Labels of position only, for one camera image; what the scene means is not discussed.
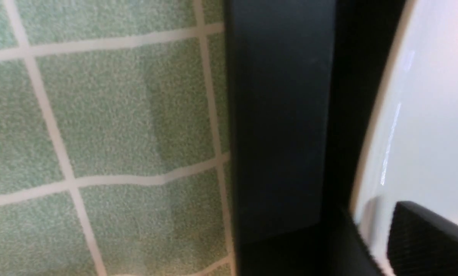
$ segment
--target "black object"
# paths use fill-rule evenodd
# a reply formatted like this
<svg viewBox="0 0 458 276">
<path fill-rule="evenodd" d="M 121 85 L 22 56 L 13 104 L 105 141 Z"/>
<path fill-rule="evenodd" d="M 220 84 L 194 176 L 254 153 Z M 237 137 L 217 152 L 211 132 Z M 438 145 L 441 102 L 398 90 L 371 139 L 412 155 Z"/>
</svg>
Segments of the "black object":
<svg viewBox="0 0 458 276">
<path fill-rule="evenodd" d="M 398 202 L 387 257 L 396 276 L 458 276 L 458 225 L 414 202 Z"/>
<path fill-rule="evenodd" d="M 362 143 L 405 2 L 336 2 L 325 202 L 350 204 Z"/>
<path fill-rule="evenodd" d="M 352 218 L 344 208 L 334 206 L 330 217 L 326 218 L 326 231 L 329 232 L 326 267 L 322 275 L 329 276 L 384 276 L 369 252 L 367 245 Z"/>
<path fill-rule="evenodd" d="M 240 276 L 325 276 L 319 226 L 243 245 Z"/>
<path fill-rule="evenodd" d="M 333 0 L 228 0 L 237 242 L 319 222 Z"/>
</svg>

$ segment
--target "black mesh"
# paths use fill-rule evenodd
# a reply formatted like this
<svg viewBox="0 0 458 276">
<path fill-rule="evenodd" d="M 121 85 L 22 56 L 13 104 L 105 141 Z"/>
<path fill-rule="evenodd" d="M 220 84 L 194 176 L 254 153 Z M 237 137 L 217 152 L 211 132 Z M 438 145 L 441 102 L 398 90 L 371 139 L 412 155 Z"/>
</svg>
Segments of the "black mesh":
<svg viewBox="0 0 458 276">
<path fill-rule="evenodd" d="M 398 202 L 387 256 L 396 276 L 458 276 L 458 226 L 414 202 Z"/>
</svg>

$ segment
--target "white surface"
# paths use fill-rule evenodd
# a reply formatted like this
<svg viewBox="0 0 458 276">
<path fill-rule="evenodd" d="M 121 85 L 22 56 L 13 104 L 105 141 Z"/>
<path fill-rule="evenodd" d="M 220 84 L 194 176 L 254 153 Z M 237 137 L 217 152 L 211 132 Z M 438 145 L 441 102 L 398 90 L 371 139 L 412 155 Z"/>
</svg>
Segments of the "white surface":
<svg viewBox="0 0 458 276">
<path fill-rule="evenodd" d="M 350 211 L 385 266 L 399 200 L 458 224 L 458 0 L 407 3 L 362 149 Z"/>
</svg>

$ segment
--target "tile grout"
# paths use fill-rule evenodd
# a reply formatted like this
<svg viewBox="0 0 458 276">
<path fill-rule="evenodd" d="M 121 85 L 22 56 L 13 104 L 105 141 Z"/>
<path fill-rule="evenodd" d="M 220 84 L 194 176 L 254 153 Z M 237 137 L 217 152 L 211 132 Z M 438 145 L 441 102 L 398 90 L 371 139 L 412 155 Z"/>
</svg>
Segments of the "tile grout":
<svg viewBox="0 0 458 276">
<path fill-rule="evenodd" d="M 223 23 L 212 23 L 205 25 L 202 30 L 206 35 L 222 33 Z M 0 49 L 0 61 L 23 58 L 24 56 L 51 56 L 54 54 L 73 54 L 87 51 L 108 50 L 108 49 L 131 49 L 143 45 L 165 43 L 170 41 L 195 38 L 199 36 L 199 28 L 181 28 L 161 32 L 147 33 L 143 35 L 121 36 L 112 38 L 87 39 L 72 42 L 49 43 L 40 45 L 28 45 L 28 51 L 22 47 Z"/>
<path fill-rule="evenodd" d="M 222 155 L 224 162 L 230 159 L 229 153 Z M 176 168 L 164 174 L 154 176 L 137 176 L 137 175 L 94 175 L 78 177 L 72 180 L 62 180 L 49 184 L 43 184 L 38 187 L 32 187 L 12 194 L 0 194 L 0 206 L 19 203 L 22 201 L 37 199 L 39 197 L 57 194 L 67 191 L 70 187 L 90 187 L 98 185 L 125 185 L 133 184 L 140 186 L 160 186 L 170 183 L 171 181 L 196 175 L 208 171 L 216 166 L 215 159 L 209 159 L 194 165 Z"/>
<path fill-rule="evenodd" d="M 38 100 L 40 110 L 42 111 L 50 140 L 54 146 L 54 151 L 56 152 L 57 158 L 59 160 L 59 166 L 66 180 L 65 183 L 68 183 L 68 181 L 75 179 L 74 172 L 67 155 L 66 147 L 61 138 L 61 132 L 57 127 L 57 122 L 54 117 L 52 107 L 50 105 L 49 99 L 47 98 L 47 92 L 44 88 L 40 69 L 38 68 L 35 57 L 31 55 L 28 37 L 26 36 L 25 27 L 21 22 L 18 7 L 16 7 L 14 0 L 3 0 L 3 4 L 5 6 L 7 16 L 10 19 L 11 28 L 13 29 L 15 38 L 18 41 L 18 48 L 22 51 L 25 66 L 31 80 L 31 85 Z M 84 207 L 79 189 L 75 185 L 68 185 L 68 190 L 71 194 L 74 208 L 77 212 L 77 218 L 80 221 L 84 238 L 86 239 L 89 252 L 93 259 L 96 273 L 98 276 L 106 276 L 106 268 L 103 263 L 103 259 L 101 258 L 100 249 L 96 243 L 93 229 L 91 227 L 91 223 L 89 222 L 86 208 Z"/>
<path fill-rule="evenodd" d="M 212 271 L 214 271 L 215 269 L 218 269 L 219 267 L 221 267 L 221 266 L 223 266 L 225 264 L 228 264 L 230 262 L 231 262 L 231 257 L 230 256 L 226 256 L 226 257 L 218 260 L 217 262 L 209 265 L 205 269 L 203 269 L 203 270 L 201 270 L 201 271 L 199 271 L 197 273 L 187 275 L 187 276 L 205 276 L 208 273 L 211 273 Z"/>
<path fill-rule="evenodd" d="M 195 19 L 197 27 L 203 29 L 205 26 L 203 4 L 201 0 L 193 0 L 195 11 Z M 214 88 L 212 84 L 212 70 L 210 68 L 210 54 L 208 48 L 208 39 L 206 33 L 199 33 L 200 54 L 203 67 L 203 79 L 206 87 L 208 112 L 210 120 L 210 128 L 212 131 L 212 143 L 215 151 L 217 180 L 219 182 L 219 190 L 222 204 L 222 219 L 224 224 L 224 236 L 226 240 L 226 251 L 229 254 L 229 265 L 231 266 L 231 275 L 236 275 L 236 263 L 234 261 L 234 245 L 232 243 L 231 232 L 231 214 L 229 205 L 227 204 L 226 180 L 224 177 L 224 162 L 222 160 L 222 150 L 219 135 L 217 106 L 215 104 Z"/>
</svg>

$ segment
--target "wall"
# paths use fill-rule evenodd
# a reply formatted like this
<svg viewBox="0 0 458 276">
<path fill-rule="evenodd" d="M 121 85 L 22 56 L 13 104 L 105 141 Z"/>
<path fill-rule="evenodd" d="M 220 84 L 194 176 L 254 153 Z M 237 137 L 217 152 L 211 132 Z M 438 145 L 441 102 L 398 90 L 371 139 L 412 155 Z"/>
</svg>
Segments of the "wall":
<svg viewBox="0 0 458 276">
<path fill-rule="evenodd" d="M 383 266 L 395 202 L 458 224 L 458 0 L 406 5 L 355 177 L 355 222 Z"/>
<path fill-rule="evenodd" d="M 0 0 L 0 275 L 234 275 L 223 30 L 221 1 Z"/>
</svg>

